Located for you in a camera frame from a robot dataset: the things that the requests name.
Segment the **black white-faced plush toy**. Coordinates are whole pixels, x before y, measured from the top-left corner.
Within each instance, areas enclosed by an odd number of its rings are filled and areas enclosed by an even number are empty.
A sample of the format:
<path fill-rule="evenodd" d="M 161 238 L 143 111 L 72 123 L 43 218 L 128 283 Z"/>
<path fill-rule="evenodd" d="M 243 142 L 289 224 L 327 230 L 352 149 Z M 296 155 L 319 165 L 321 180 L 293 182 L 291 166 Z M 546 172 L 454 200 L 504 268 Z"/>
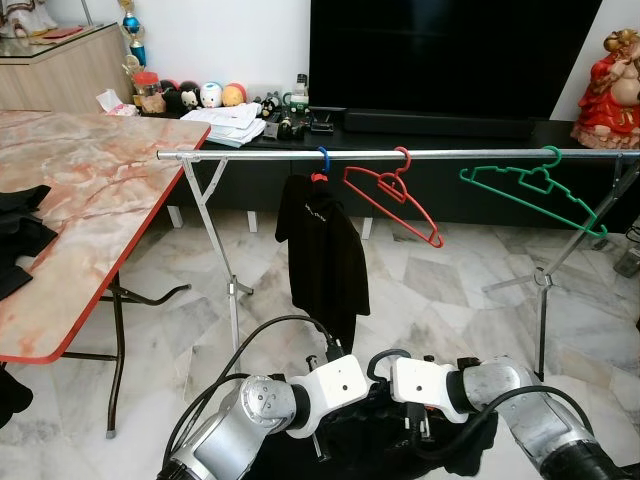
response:
<path fill-rule="evenodd" d="M 201 86 L 193 81 L 180 83 L 180 105 L 186 111 L 201 109 Z"/>

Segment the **flat red tray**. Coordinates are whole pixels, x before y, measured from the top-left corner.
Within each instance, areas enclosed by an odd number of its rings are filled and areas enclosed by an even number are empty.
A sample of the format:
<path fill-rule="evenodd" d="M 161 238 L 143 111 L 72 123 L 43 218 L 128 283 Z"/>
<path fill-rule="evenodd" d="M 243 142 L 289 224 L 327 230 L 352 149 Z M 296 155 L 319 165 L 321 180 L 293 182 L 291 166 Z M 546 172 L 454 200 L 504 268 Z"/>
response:
<path fill-rule="evenodd" d="M 40 38 L 41 40 L 58 41 L 61 40 L 61 38 L 76 36 L 79 32 L 82 32 L 83 29 L 81 26 L 50 29 L 50 31 L 41 33 Z"/>

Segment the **orange round plush toy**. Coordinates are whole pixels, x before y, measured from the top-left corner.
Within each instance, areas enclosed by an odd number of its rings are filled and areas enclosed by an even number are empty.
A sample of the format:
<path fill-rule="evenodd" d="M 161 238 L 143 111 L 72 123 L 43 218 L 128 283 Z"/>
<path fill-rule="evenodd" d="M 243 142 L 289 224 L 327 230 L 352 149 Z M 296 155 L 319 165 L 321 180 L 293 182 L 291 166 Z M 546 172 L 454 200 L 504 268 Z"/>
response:
<path fill-rule="evenodd" d="M 246 102 L 247 90 L 243 84 L 228 83 L 221 88 L 221 105 L 224 108 L 233 108 L 233 106 L 246 104 Z"/>

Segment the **red plastic hanger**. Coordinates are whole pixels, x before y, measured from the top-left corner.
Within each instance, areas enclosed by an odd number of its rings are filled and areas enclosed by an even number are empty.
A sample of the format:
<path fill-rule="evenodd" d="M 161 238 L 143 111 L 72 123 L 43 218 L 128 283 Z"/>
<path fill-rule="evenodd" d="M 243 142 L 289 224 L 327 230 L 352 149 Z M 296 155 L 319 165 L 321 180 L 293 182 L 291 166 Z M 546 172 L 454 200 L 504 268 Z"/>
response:
<path fill-rule="evenodd" d="M 433 216 L 411 195 L 406 180 L 402 178 L 402 175 L 407 173 L 412 165 L 410 151 L 408 151 L 406 147 L 396 147 L 396 151 L 401 152 L 404 157 L 404 163 L 402 166 L 398 166 L 398 168 L 392 170 L 392 172 L 375 172 L 375 170 L 362 168 L 362 166 L 346 166 L 346 168 L 343 169 L 343 182 L 347 187 L 351 188 L 358 197 L 364 198 L 371 206 L 374 206 L 376 211 L 381 212 L 381 214 L 384 214 L 390 220 L 396 221 L 396 223 L 402 225 L 404 229 L 407 229 L 408 232 L 419 237 L 421 241 L 430 244 L 431 247 L 442 248 L 444 246 L 444 238 L 442 233 L 440 233 L 438 225 L 435 224 Z M 356 184 L 353 183 L 353 179 L 356 177 L 369 177 L 374 179 L 375 187 L 383 192 L 393 204 L 398 204 L 402 207 L 411 207 L 411 209 L 416 211 L 417 214 L 420 215 L 420 218 L 425 220 L 425 223 L 429 225 L 429 233 L 424 233 L 419 228 L 412 227 L 406 220 L 397 215 L 396 212 L 380 204 L 370 193 L 366 193 L 364 189 L 356 186 Z"/>

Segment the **silver metal clothes rack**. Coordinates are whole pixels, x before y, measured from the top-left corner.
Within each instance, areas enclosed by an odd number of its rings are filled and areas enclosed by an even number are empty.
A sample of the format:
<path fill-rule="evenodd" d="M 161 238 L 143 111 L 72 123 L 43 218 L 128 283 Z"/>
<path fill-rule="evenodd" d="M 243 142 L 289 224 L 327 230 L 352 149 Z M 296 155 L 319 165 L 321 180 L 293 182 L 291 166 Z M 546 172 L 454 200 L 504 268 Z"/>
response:
<path fill-rule="evenodd" d="M 630 188 L 637 179 L 639 151 L 561 150 L 558 166 L 585 163 L 589 166 L 621 165 L 622 173 L 612 174 L 611 192 L 621 192 L 623 184 Z M 227 265 L 229 291 L 221 294 L 228 303 L 228 332 L 234 349 L 241 342 L 243 326 L 261 326 L 266 314 L 302 314 L 292 305 L 285 306 L 284 287 L 262 283 L 248 287 L 236 278 L 218 229 L 212 224 L 207 198 L 218 192 L 227 165 L 234 163 L 262 163 L 268 170 L 292 169 L 294 163 L 314 163 L 321 160 L 321 152 L 312 151 L 242 151 L 230 150 L 198 152 L 160 152 L 160 157 L 173 157 L 184 168 L 189 191 L 196 198 L 197 210 L 204 215 L 206 232 L 212 248 Z M 462 183 L 461 195 L 445 197 L 471 200 L 472 186 L 461 180 L 457 170 L 475 170 L 479 166 L 532 170 L 556 160 L 556 151 L 549 148 L 470 148 L 470 150 L 413 150 L 411 163 L 428 170 L 445 170 L 434 175 L 445 183 Z M 212 161 L 218 168 L 207 184 L 200 183 L 196 163 Z M 375 347 L 413 347 L 411 351 L 435 355 L 436 360 L 462 355 L 509 355 L 527 360 L 530 367 L 543 361 L 549 375 L 577 378 L 585 383 L 604 385 L 605 372 L 622 380 L 640 383 L 639 340 L 639 283 L 627 280 L 612 269 L 613 260 L 605 262 L 604 273 L 589 271 L 576 274 L 552 273 L 552 265 L 536 264 L 543 257 L 503 253 L 494 248 L 503 236 L 481 239 L 480 233 L 467 233 L 480 227 L 462 228 L 462 224 L 447 224 L 453 239 L 444 239 L 444 247 L 435 248 L 425 239 L 394 239 L 394 234 L 407 227 L 387 227 L 387 241 L 381 237 L 361 239 L 365 247 L 366 269 L 370 271 L 372 316 L 357 316 L 355 353 L 367 360 Z M 584 230 L 573 229 L 561 253 L 559 265 L 577 255 L 585 264 L 604 253 L 588 253 Z M 503 282 L 481 285 L 480 280 L 494 280 L 500 273 L 516 273 L 525 268 L 524 276 L 513 276 Z"/>

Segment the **black soundbar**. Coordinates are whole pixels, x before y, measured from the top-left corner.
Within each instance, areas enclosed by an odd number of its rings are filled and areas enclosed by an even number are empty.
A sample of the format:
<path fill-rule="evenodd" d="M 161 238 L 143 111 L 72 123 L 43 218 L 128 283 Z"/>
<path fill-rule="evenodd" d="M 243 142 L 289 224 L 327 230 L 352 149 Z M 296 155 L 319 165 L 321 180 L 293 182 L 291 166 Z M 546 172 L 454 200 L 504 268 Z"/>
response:
<path fill-rule="evenodd" d="M 480 116 L 429 115 L 420 111 L 347 109 L 343 127 L 348 132 L 379 134 L 424 134 L 424 136 L 500 138 L 530 137 L 535 120 L 480 118 Z"/>

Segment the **pink tissue pack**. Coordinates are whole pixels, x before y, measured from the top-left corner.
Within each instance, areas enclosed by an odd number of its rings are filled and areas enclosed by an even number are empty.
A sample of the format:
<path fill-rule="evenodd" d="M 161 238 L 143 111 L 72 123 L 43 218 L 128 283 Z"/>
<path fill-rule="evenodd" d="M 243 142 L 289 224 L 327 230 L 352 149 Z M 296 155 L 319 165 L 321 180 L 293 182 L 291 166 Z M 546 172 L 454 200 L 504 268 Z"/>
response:
<path fill-rule="evenodd" d="M 102 113 L 111 116 L 138 116 L 140 109 L 131 102 L 120 99 L 114 90 L 105 90 L 95 97 L 97 104 L 102 109 Z"/>

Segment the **white round plush toy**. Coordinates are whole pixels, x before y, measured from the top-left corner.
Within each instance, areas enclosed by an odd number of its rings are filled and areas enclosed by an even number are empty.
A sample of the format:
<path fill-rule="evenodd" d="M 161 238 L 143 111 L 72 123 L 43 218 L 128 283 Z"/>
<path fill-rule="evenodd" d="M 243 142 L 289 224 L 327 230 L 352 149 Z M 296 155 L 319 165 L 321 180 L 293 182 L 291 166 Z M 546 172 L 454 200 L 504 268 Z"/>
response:
<path fill-rule="evenodd" d="M 221 108 L 223 106 L 223 87 L 218 82 L 206 82 L 200 87 L 201 108 Z"/>

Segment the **red hanger with blue hook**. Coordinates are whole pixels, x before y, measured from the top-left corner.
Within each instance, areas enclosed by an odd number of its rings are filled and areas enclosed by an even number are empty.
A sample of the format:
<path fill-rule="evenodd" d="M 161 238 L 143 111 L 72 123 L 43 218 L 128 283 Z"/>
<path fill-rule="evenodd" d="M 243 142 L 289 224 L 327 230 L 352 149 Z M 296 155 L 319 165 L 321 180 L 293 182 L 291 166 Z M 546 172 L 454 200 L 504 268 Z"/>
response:
<path fill-rule="evenodd" d="M 310 180 L 312 183 L 329 182 L 328 175 L 330 173 L 330 169 L 332 169 L 332 157 L 330 157 L 329 151 L 323 146 L 317 147 L 317 151 L 319 151 L 321 156 L 323 156 L 323 165 L 321 165 L 316 172 L 310 175 Z"/>

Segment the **stack of white papers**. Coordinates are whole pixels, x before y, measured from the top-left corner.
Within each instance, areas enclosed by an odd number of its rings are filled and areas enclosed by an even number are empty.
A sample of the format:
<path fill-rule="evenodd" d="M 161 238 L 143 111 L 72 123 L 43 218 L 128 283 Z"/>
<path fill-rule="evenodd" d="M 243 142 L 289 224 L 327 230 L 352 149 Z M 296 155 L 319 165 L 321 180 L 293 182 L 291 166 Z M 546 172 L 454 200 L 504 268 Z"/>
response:
<path fill-rule="evenodd" d="M 255 140 L 265 131 L 260 102 L 247 102 L 233 108 L 205 108 L 188 111 L 182 116 L 186 122 L 206 122 L 211 125 L 207 141 L 238 148 Z"/>

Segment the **red laughing Buddha statue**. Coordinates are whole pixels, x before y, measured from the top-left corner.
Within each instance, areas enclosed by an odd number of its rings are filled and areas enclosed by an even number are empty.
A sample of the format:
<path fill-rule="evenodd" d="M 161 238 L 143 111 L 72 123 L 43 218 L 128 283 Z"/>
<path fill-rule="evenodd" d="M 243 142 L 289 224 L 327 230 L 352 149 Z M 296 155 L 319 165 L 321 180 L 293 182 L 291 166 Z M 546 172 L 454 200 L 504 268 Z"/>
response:
<path fill-rule="evenodd" d="M 605 38 L 608 55 L 590 69 L 588 90 L 571 132 L 589 148 L 640 147 L 640 35 L 620 29 Z"/>

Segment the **black tape dispenser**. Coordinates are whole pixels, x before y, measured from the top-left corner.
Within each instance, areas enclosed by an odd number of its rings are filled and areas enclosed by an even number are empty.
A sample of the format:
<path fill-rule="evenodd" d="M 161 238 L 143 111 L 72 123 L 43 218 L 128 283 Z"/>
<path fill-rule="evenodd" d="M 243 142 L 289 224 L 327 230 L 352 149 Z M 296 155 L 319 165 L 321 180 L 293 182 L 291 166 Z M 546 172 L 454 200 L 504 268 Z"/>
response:
<path fill-rule="evenodd" d="M 285 114 L 276 128 L 276 140 L 282 142 L 303 140 L 308 129 L 308 120 L 310 120 L 308 114 Z"/>

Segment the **black television console cabinet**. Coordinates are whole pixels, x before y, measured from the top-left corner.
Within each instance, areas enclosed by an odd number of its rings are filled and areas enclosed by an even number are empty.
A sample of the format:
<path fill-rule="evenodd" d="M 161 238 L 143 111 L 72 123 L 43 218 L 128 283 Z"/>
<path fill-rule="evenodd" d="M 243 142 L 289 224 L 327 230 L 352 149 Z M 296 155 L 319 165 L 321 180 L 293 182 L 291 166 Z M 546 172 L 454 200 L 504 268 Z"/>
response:
<path fill-rule="evenodd" d="M 207 201 L 210 209 L 233 209 L 276 212 L 289 175 L 307 175 L 323 165 L 317 147 L 335 151 L 393 150 L 406 147 L 413 152 L 410 170 L 402 175 L 413 197 L 428 210 L 435 223 L 471 223 L 502 225 L 502 227 L 536 227 L 566 229 L 562 221 L 549 218 L 516 204 L 486 189 L 471 186 L 460 179 L 460 170 L 476 165 L 517 166 L 532 169 L 549 163 L 549 157 L 466 157 L 443 159 L 417 155 L 421 150 L 504 150 L 504 148 L 541 148 L 554 145 L 566 152 L 579 148 L 570 136 L 570 122 L 539 122 L 531 137 L 525 140 L 494 140 L 494 138 L 424 136 L 424 134 L 349 133 L 338 129 L 334 134 L 306 134 L 301 141 L 255 141 L 234 150 L 214 195 Z M 621 159 L 617 155 L 598 157 L 564 157 L 561 164 L 550 169 L 550 177 L 571 189 L 594 209 L 611 195 L 614 180 L 636 164 L 634 157 Z M 572 204 L 559 191 L 539 195 L 518 186 L 517 175 L 494 172 L 477 174 L 480 182 L 503 189 L 532 204 L 563 216 L 573 223 L 588 219 L 584 207 Z"/>

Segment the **plain black garment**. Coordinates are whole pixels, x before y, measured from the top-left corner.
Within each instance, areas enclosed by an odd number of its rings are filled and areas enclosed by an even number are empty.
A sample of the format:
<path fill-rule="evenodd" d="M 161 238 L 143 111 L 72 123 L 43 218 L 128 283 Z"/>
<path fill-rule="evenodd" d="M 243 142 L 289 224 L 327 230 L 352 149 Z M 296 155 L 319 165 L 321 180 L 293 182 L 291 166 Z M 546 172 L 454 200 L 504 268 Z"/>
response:
<path fill-rule="evenodd" d="M 311 439 L 274 434 L 265 439 L 244 480 L 417 480 L 439 468 L 474 477 L 498 428 L 492 413 L 460 447 L 442 454 L 466 425 L 445 417 L 431 429 L 431 442 L 412 442 L 404 428 L 403 403 L 393 401 L 383 384 L 374 385 L 369 398 L 335 413 L 333 421 L 324 434 L 332 445 L 332 461 L 316 461 Z"/>

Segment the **black round plush toy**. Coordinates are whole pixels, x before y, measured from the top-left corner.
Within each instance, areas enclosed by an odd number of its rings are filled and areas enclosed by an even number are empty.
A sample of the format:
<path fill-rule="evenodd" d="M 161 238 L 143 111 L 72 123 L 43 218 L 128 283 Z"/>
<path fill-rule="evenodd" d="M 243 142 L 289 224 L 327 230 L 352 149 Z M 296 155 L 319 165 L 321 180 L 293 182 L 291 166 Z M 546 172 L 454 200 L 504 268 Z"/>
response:
<path fill-rule="evenodd" d="M 183 104 L 182 90 L 172 79 L 161 79 L 159 83 L 159 93 L 163 96 L 165 113 L 186 113 L 186 105 Z"/>

